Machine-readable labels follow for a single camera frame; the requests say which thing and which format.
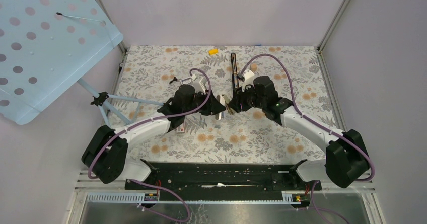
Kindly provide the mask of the white beige stapler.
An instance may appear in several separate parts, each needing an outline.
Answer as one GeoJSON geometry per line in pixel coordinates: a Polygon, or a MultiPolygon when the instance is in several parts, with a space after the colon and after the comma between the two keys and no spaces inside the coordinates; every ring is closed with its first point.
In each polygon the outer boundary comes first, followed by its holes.
{"type": "Polygon", "coordinates": [[[225,116],[225,113],[228,113],[229,115],[234,114],[233,110],[228,105],[230,100],[226,95],[217,95],[216,99],[221,104],[221,112],[215,115],[216,120],[223,119],[225,116]]]}

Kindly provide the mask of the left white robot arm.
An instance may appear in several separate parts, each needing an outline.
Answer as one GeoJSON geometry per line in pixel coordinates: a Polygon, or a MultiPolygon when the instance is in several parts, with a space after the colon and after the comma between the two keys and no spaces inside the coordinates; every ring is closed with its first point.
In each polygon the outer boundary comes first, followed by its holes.
{"type": "Polygon", "coordinates": [[[224,112],[225,105],[216,99],[210,87],[208,77],[192,75],[152,117],[117,129],[108,125],[99,127],[81,157],[88,167],[88,178],[99,179],[104,184],[116,179],[134,179],[143,189],[154,187],[155,174],[143,161],[127,157],[128,148],[175,130],[187,115],[213,116],[224,112]]]}

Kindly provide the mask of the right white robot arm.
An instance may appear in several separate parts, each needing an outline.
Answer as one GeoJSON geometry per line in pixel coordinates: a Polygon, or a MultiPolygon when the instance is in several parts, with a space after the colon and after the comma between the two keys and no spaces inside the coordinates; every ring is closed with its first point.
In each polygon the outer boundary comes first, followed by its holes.
{"type": "Polygon", "coordinates": [[[233,91],[230,108],[237,113],[261,109],[266,118],[301,134],[325,153],[323,159],[295,164],[295,172],[289,175],[291,187],[301,190],[310,181],[329,180],[346,188],[370,168],[363,139],[357,131],[345,132],[308,120],[307,115],[296,110],[293,101],[279,97],[268,76],[257,77],[247,69],[238,79],[243,83],[233,91]]]}

